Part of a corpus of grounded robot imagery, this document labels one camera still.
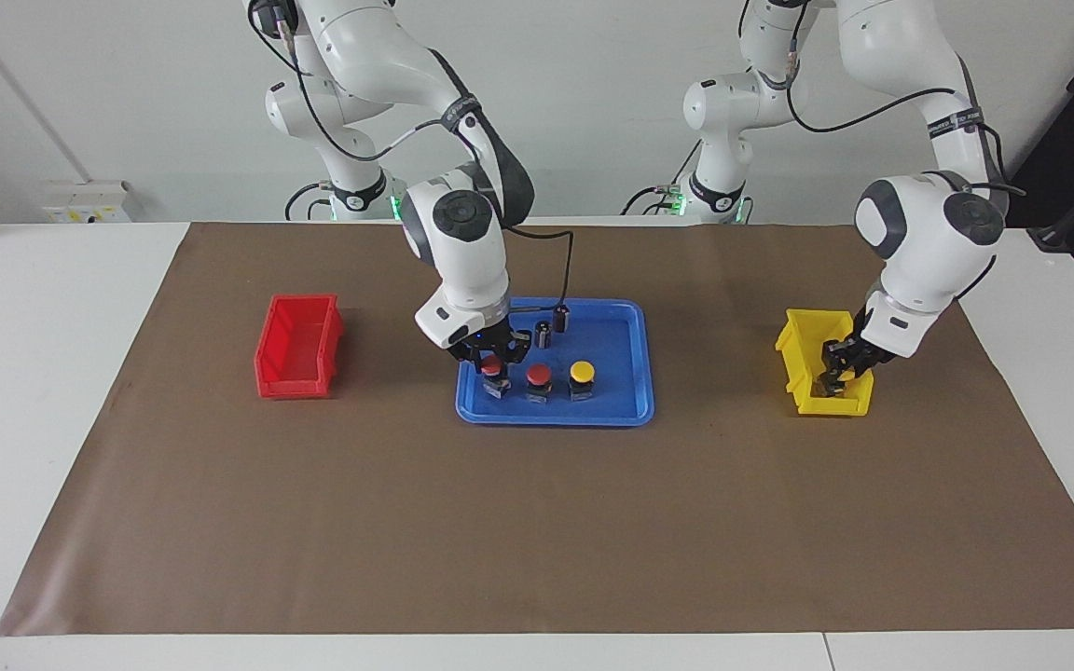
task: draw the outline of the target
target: yellow button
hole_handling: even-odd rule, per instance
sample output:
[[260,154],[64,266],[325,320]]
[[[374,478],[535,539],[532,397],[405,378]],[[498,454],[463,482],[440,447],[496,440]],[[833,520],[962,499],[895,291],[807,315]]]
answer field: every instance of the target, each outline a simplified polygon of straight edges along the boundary
[[587,385],[596,381],[596,366],[589,362],[580,361],[570,366],[570,379],[575,379],[580,385]]

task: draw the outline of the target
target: wall socket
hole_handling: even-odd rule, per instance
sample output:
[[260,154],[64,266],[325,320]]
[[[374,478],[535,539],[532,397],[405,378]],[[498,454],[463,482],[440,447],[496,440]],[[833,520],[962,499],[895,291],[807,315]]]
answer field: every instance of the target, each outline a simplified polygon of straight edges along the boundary
[[52,223],[131,223],[135,203],[122,181],[48,181],[43,208]]

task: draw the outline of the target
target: black cable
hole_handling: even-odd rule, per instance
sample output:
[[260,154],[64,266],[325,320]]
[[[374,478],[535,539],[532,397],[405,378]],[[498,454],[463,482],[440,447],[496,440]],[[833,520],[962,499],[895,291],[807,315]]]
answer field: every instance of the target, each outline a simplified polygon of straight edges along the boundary
[[[798,20],[797,23],[794,24],[794,38],[792,39],[792,42],[789,42],[789,44],[792,44],[792,47],[794,47],[794,49],[797,49],[798,32],[800,32],[800,30],[802,29],[802,19],[807,17],[808,8],[810,8],[809,1],[802,4],[802,11],[798,12]],[[921,98],[924,96],[933,96],[935,93],[946,93],[949,96],[954,96],[956,94],[956,90],[952,88],[942,88],[942,86],[941,88],[928,88],[925,90],[917,90],[917,92],[915,93],[911,93],[906,97],[896,99],[896,101],[890,102],[887,105],[882,105],[877,110],[869,112],[869,114],[854,118],[850,120],[850,122],[847,123],[840,123],[839,126],[832,126],[830,128],[817,128],[810,126],[810,123],[807,123],[804,122],[804,120],[802,120],[801,116],[798,116],[798,110],[794,106],[794,82],[789,82],[787,89],[785,89],[785,102],[787,102],[789,106],[789,115],[793,116],[795,122],[798,122],[798,126],[801,126],[802,128],[807,129],[807,131],[837,132],[837,131],[844,131],[844,129],[857,126],[857,123],[863,123],[866,122],[866,120],[877,117],[879,115],[886,114],[886,112],[894,110],[894,107],[899,105],[904,105],[904,103],[914,101],[914,99],[916,98]]]
[[293,71],[295,73],[301,72],[297,69],[297,65],[290,63],[289,60],[286,59],[285,55],[280,54],[280,50],[276,49],[276,46],[272,46],[272,42],[268,41],[267,35],[264,34],[264,31],[259,30],[259,26],[256,25],[256,3],[259,3],[259,0],[251,0],[250,3],[247,3],[248,25],[250,25],[251,29],[256,31],[256,35],[257,38],[260,39],[260,42],[263,42],[264,46],[267,46],[267,49],[272,52],[272,54],[276,55],[277,59],[280,59],[281,63],[285,63],[290,69],[290,71]]
[[1026,199],[1026,188],[1011,187],[1008,184],[998,184],[997,181],[976,181],[969,184],[968,188],[991,188],[993,191],[1005,191],[1006,194],[1014,194]]
[[280,50],[278,50],[276,46],[272,45],[272,42],[267,39],[267,35],[264,34],[264,31],[259,30],[259,26],[256,26],[255,9],[256,9],[256,3],[259,3],[259,1],[260,0],[250,0],[250,2],[247,3],[247,25],[251,26],[251,30],[256,32],[256,35],[257,38],[259,38],[259,41],[263,42],[264,46],[267,46],[267,49],[272,52],[272,54],[276,56],[277,59],[280,59],[281,63],[285,63],[290,69],[290,71],[293,71],[295,75],[297,75],[297,85],[301,88],[301,94],[304,99],[306,99],[306,106],[309,107],[309,115],[315,120],[315,123],[317,123],[317,129],[319,129],[319,131],[322,132],[322,135],[325,136],[325,140],[328,140],[329,143],[332,144],[333,147],[336,148],[337,151],[340,152],[344,157],[349,158],[350,160],[365,162],[365,164],[379,161],[379,159],[387,157],[388,154],[392,151],[392,149],[400,147],[401,142],[404,142],[408,137],[412,136],[415,132],[423,131],[423,129],[426,129],[431,126],[438,126],[438,123],[441,123],[441,119],[431,119],[424,123],[421,123],[420,126],[415,126],[411,131],[406,132],[405,135],[402,135],[395,142],[392,142],[391,145],[388,145],[387,148],[384,148],[379,154],[376,154],[376,156],[374,157],[361,157],[358,156],[358,154],[353,154],[342,148],[342,146],[337,144],[337,142],[335,142],[331,135],[329,135],[329,131],[325,131],[324,123],[322,123],[319,116],[317,116],[317,110],[315,110],[315,104],[313,103],[313,99],[310,99],[309,97],[309,89],[306,88],[306,73],[301,71],[301,63],[297,61],[297,55],[295,54],[291,55],[293,56],[292,60],[286,59],[285,55],[280,54]]
[[989,123],[982,123],[981,130],[987,132],[993,142],[997,142],[997,166],[1001,170],[1002,181],[1010,181],[1010,171],[1005,170],[1005,156],[1002,154],[1001,133],[993,130]]
[[285,221],[293,220],[293,205],[297,204],[297,201],[301,200],[302,195],[315,190],[315,188],[322,188],[322,184],[316,181],[306,184],[306,186],[299,188],[297,192],[290,196],[289,202],[285,204]]
[[[295,57],[294,55],[293,64],[295,64],[295,62],[297,62],[297,57]],[[315,123],[317,123],[317,129],[321,131],[322,135],[325,136],[325,140],[328,140],[329,143],[333,145],[333,147],[336,148],[337,151],[340,152],[347,159],[363,162],[363,164],[371,164],[372,162],[379,161],[379,159],[387,157],[389,152],[392,152],[392,149],[400,147],[401,142],[404,142],[405,140],[411,137],[415,132],[423,131],[423,129],[430,128],[431,126],[439,126],[439,123],[441,123],[441,119],[430,119],[424,123],[418,123],[418,126],[415,126],[411,131],[406,132],[405,135],[401,135],[400,138],[397,138],[395,142],[392,142],[391,145],[384,147],[382,151],[374,154],[374,156],[371,157],[358,156],[358,154],[352,154],[344,149],[342,145],[337,144],[337,142],[334,141],[334,137],[331,136],[331,133],[329,133],[329,131],[325,131],[325,126],[324,123],[321,123],[321,118],[317,116],[317,110],[315,110],[315,106],[313,106],[313,101],[309,98],[309,88],[306,88],[306,76],[297,68],[294,69],[295,72],[297,72],[297,86],[299,88],[301,88],[301,94],[304,99],[306,99],[306,106],[309,107],[309,116],[311,116],[311,118],[315,120]]]
[[[698,149],[699,147],[702,147],[702,145],[703,145],[702,140],[695,142],[695,147],[690,150],[690,154],[686,154],[686,160],[682,162],[681,169],[678,169],[678,172],[674,173],[674,178],[672,179],[672,181],[669,183],[670,187],[672,187],[674,184],[678,184],[678,180],[682,178],[682,174],[683,172],[686,172],[686,166],[690,165],[691,159],[695,157],[695,154],[698,154]],[[664,195],[661,196],[661,203],[657,203],[657,205],[659,205],[659,207],[664,207],[664,205],[666,205],[667,199],[669,199],[668,192],[666,192]],[[649,214],[649,209],[644,209],[644,214]]]
[[[466,149],[469,150],[469,155],[475,160],[475,166],[478,166],[478,171],[482,172],[483,171],[483,161],[480,160],[480,158],[478,157],[478,148],[475,147],[469,140],[466,140],[466,136],[463,135],[463,133],[461,131],[458,131],[455,129],[455,131],[453,131],[453,133],[455,133],[455,137],[456,138],[462,140],[462,144],[466,145]],[[474,188],[474,190],[475,190],[475,192],[477,192],[477,194],[480,194],[480,191],[478,191],[478,187],[475,187],[475,180],[474,179],[471,179],[471,188]],[[502,216],[503,217],[503,213],[496,213],[496,216]],[[566,306],[566,294],[570,292],[570,267],[575,264],[575,232],[572,232],[572,230],[562,230],[562,232],[558,232],[558,233],[548,233],[548,234],[547,233],[528,233],[525,230],[517,229],[517,227],[512,227],[511,229],[504,229],[504,230],[506,230],[506,232],[511,233],[513,235],[528,238],[528,240],[557,240],[558,237],[566,237],[567,238],[567,245],[566,245],[566,271],[564,271],[563,274],[562,274],[562,297],[558,298],[557,305],[548,306],[548,307],[514,308],[514,309],[512,309],[512,312],[513,313],[519,313],[519,315],[534,313],[534,311],[551,311],[551,310],[555,310],[555,309],[557,309],[560,307]]]
[[306,214],[306,217],[309,217],[309,221],[313,221],[313,208],[316,208],[317,205],[329,205],[329,201],[315,201],[309,203],[309,211]]
[[909,96],[906,96],[904,98],[896,99],[896,101],[890,102],[887,105],[884,105],[882,107],[879,107],[877,110],[871,111],[871,112],[869,112],[869,114],[866,114],[866,115],[863,115],[860,118],[854,118],[854,119],[850,120],[850,122],[847,122],[847,123],[840,123],[839,126],[832,126],[830,128],[815,128],[813,126],[810,126],[810,123],[804,122],[804,120],[802,120],[800,118],[800,116],[798,116],[798,111],[795,110],[795,107],[794,107],[794,88],[793,88],[793,86],[792,86],[792,88],[785,89],[785,102],[787,102],[788,105],[789,105],[789,115],[793,115],[794,116],[794,120],[796,120],[798,122],[798,126],[801,126],[802,128],[807,129],[807,131],[810,131],[810,132],[836,132],[836,131],[844,131],[844,129],[848,129],[848,128],[852,128],[853,126],[857,126],[857,123],[863,123],[863,122],[866,122],[866,120],[869,120],[871,118],[881,116],[883,114],[886,114],[886,112],[888,112],[890,110],[894,110],[894,107],[899,106],[899,105],[904,105],[904,103],[911,102],[911,101],[913,101],[913,99],[921,98],[924,96],[933,96],[935,93],[949,93],[952,96],[956,94],[955,90],[950,89],[950,88],[928,88],[928,89],[925,89],[925,90],[919,90],[919,92],[911,93],[911,94],[909,94]]
[[516,308],[512,311],[514,313],[534,313],[534,311],[551,311],[557,308],[566,306],[566,296],[570,292],[570,267],[575,264],[575,232],[572,230],[563,230],[558,233],[541,234],[541,233],[528,233],[520,229],[505,229],[507,232],[513,235],[520,235],[520,237],[527,237],[529,240],[557,240],[558,237],[566,237],[566,272],[562,275],[562,297],[558,297],[557,303],[553,306],[542,306],[542,307],[526,307],[526,308]]
[[743,38],[745,35],[745,17],[749,16],[749,5],[753,3],[753,0],[745,0],[745,8],[740,12],[740,23],[737,25],[737,38]]
[[657,187],[641,188],[636,195],[633,195],[632,199],[627,201],[627,204],[624,205],[623,209],[621,209],[619,216],[627,216],[627,211],[629,211],[629,209],[633,208],[633,205],[635,205],[636,202],[638,202],[640,199],[643,199],[643,196],[645,195],[656,194],[656,192],[657,192]]

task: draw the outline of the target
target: brown mat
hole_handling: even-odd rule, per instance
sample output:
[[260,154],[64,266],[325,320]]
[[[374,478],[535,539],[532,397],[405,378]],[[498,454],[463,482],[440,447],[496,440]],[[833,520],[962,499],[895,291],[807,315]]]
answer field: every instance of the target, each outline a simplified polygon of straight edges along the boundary
[[[563,247],[510,246],[555,293]],[[853,230],[579,247],[575,294],[645,310],[644,428],[463,424],[395,227],[193,225],[0,636],[1074,628],[1074,506],[958,308],[869,418],[801,420],[773,342],[860,305]],[[340,294],[334,398],[257,398],[273,293]]]

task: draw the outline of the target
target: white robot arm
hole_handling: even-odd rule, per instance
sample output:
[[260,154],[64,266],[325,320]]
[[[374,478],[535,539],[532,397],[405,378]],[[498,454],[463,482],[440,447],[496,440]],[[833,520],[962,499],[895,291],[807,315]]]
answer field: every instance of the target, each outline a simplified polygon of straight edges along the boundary
[[311,34],[340,93],[369,105],[409,103],[440,115],[470,161],[409,188],[401,220],[413,254],[442,285],[417,313],[429,338],[459,360],[482,352],[523,361],[532,335],[512,331],[504,229],[521,224],[534,188],[480,102],[437,52],[397,21],[393,0],[281,0],[293,3],[297,33]]
[[831,5],[844,68],[868,88],[915,103],[938,170],[882,179],[862,194],[857,229],[886,269],[852,335],[824,347],[827,371],[817,381],[824,395],[840,394],[874,365],[914,355],[939,315],[984,278],[1005,229],[1010,188],[982,132],[968,69],[930,0],[765,0],[752,3],[741,41],[751,72],[696,84],[687,93],[686,118],[702,133],[703,154],[680,186],[683,213],[723,222],[738,211],[752,158],[741,133],[787,123],[804,106],[797,74],[816,17],[809,10]]
[[[264,4],[263,18],[270,38],[281,38],[274,24],[273,5]],[[297,23],[292,5],[281,9],[281,18],[288,30]],[[331,79],[322,57],[317,50],[313,34],[307,31],[291,35],[297,68],[304,73],[303,82],[309,93],[317,118],[347,154],[371,156],[375,142],[366,133],[347,128],[391,110],[392,105],[366,102],[342,90]],[[265,110],[272,126],[290,137],[306,141],[321,155],[329,174],[329,203],[337,221],[380,220],[393,217],[393,203],[405,196],[406,186],[401,179],[383,170],[378,161],[358,161],[337,150],[315,121],[301,92],[297,82],[278,82],[265,93]]]
[[827,395],[895,356],[912,356],[950,303],[992,269],[1008,192],[984,133],[968,68],[930,0],[837,0],[844,68],[860,84],[913,98],[938,170],[873,183],[856,209],[861,237],[886,262],[847,339],[828,342]]
[[[740,52],[749,72],[696,82],[686,90],[682,112],[699,131],[702,152],[698,166],[677,186],[679,214],[698,216],[705,223],[731,223],[741,211],[753,149],[745,131],[773,128],[794,120],[787,90],[793,88],[798,110],[806,106],[806,82],[797,82],[796,55],[815,25],[816,13],[802,17],[801,9],[779,3],[751,3],[742,27]],[[797,43],[794,43],[795,26]]]

